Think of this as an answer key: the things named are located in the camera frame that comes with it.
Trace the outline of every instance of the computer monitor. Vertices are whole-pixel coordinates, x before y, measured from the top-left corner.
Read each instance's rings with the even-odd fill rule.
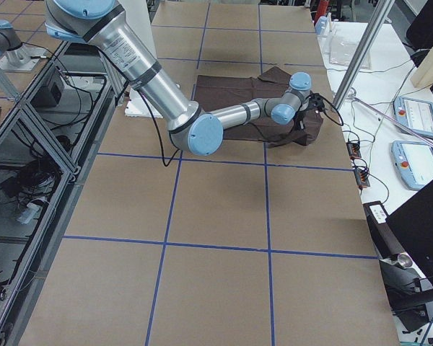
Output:
[[[433,180],[388,216],[387,223],[433,285]]]

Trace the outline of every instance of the white table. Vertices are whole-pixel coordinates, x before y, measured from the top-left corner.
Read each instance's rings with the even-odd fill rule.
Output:
[[[345,37],[349,41],[358,42],[365,30],[366,23],[334,22],[333,26],[336,28],[337,36]],[[329,63],[330,55],[329,53],[326,53],[327,49],[324,49],[325,38],[320,37],[318,39],[323,52],[324,64],[328,69],[328,79],[331,83],[331,89],[336,92],[345,72],[334,71],[334,69],[346,70],[346,67]],[[358,98],[362,99],[366,103],[373,104],[378,102],[390,102],[403,83],[407,73],[414,65],[409,61],[409,54],[399,40],[395,30],[389,24],[383,25],[374,45],[370,49],[369,54],[371,69],[362,69],[361,72],[359,72],[353,87],[357,91]],[[400,64],[403,65],[386,72],[367,73],[370,71],[384,71]],[[411,93],[410,97],[412,98],[433,102],[433,94],[430,92],[429,88],[419,91],[417,90],[419,89],[412,85],[410,77],[408,77],[403,88],[399,92],[399,95]],[[381,119],[381,117],[357,102],[353,103],[353,107],[355,110],[355,124],[359,128],[375,133],[380,124],[379,119]],[[393,116],[394,114],[392,104],[387,103],[375,105],[375,107],[389,116]],[[350,101],[345,102],[340,111],[344,122],[350,125],[351,130],[356,132],[361,140],[372,140],[372,136],[353,126]],[[347,139],[348,133],[344,133],[344,137]],[[390,190],[390,197],[385,204],[385,208],[389,213],[392,213],[416,193],[415,191],[409,190],[404,185],[394,166],[390,148],[391,143],[397,140],[419,141],[418,138],[403,134],[396,126],[391,124],[389,121],[384,120],[377,133],[374,148],[372,150],[372,159],[370,156],[370,143],[364,142],[361,144],[361,153],[364,160],[366,160],[367,163],[370,163],[370,172],[381,179]],[[367,203],[375,200],[383,201],[387,194],[385,187],[372,177],[370,177],[369,181],[371,186],[363,190],[361,196],[362,202]],[[395,318],[395,322],[397,324],[400,340],[414,341],[416,336],[415,332],[411,334],[402,334],[401,331],[404,330],[404,326],[397,318]],[[433,337],[433,327],[429,336]]]

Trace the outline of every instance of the table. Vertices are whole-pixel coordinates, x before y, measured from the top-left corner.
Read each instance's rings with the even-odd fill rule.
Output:
[[[306,9],[166,1],[153,34],[189,97],[273,65],[331,96]],[[20,344],[398,345],[358,196],[331,122],[164,169],[151,120],[119,110]]]
[[[343,36],[350,42],[358,42],[366,27],[365,23],[335,22],[333,25],[337,29],[337,35]],[[319,42],[324,48],[325,39],[319,38]],[[344,72],[334,70],[346,70],[346,67],[329,63],[329,54],[326,53],[326,51],[327,50],[323,49],[324,64],[328,69],[328,78],[331,83],[331,88],[332,90],[336,91],[344,76]],[[410,57],[406,49],[403,47],[391,25],[384,24],[382,26],[382,29],[377,36],[374,45],[371,47],[369,55],[371,69],[362,69],[353,84],[353,87],[357,91],[357,96],[370,104],[378,102],[390,102],[403,83],[406,75],[414,66],[412,61],[410,61]],[[399,65],[401,66],[386,71],[389,68]],[[429,88],[422,90],[415,88],[410,81],[410,77],[406,83],[404,83],[399,95],[408,93],[410,93],[409,96],[412,98],[433,102],[433,94],[430,92]],[[382,104],[376,105],[375,107],[385,114],[393,116],[392,105]],[[379,116],[377,116],[373,111],[362,105],[358,105],[357,103],[354,104],[354,110],[355,125],[361,129],[365,129],[371,133],[374,133],[380,124]],[[341,114],[345,123],[350,125],[351,129],[358,133],[362,140],[372,140],[372,136],[369,136],[356,126],[353,126],[353,115],[350,101],[343,104],[341,108]],[[344,137],[347,139],[348,133],[344,133]],[[372,162],[371,173],[380,178],[390,190],[390,197],[385,204],[385,209],[389,213],[392,213],[416,193],[416,191],[409,190],[398,176],[398,173],[394,167],[393,156],[390,152],[391,143],[397,140],[414,141],[414,139],[419,141],[413,136],[403,134],[397,127],[388,121],[384,121],[381,129],[379,129],[377,133],[374,148],[372,150],[372,160],[370,160],[370,144],[362,144],[361,152],[363,158],[367,162]],[[386,190],[384,186],[372,177],[370,177],[370,184],[371,187],[364,189],[362,192],[362,202],[368,203],[375,200],[383,201],[386,196]],[[402,334],[401,330],[404,330],[404,328],[399,320],[396,322],[398,325],[398,331],[400,332],[400,340],[413,341],[416,335],[414,333]]]

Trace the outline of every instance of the cloth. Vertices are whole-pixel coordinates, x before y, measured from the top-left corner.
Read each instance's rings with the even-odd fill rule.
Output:
[[[194,99],[204,110],[218,110],[256,98],[281,97],[289,87],[289,80],[290,75],[278,67],[269,69],[257,78],[199,75]],[[224,139],[265,141],[268,147],[282,146],[292,141],[306,146],[318,137],[323,119],[314,110],[309,110],[305,112],[302,122],[303,128],[297,117],[287,125],[279,125],[265,117],[252,122],[261,133],[250,124],[240,125],[226,129]]]

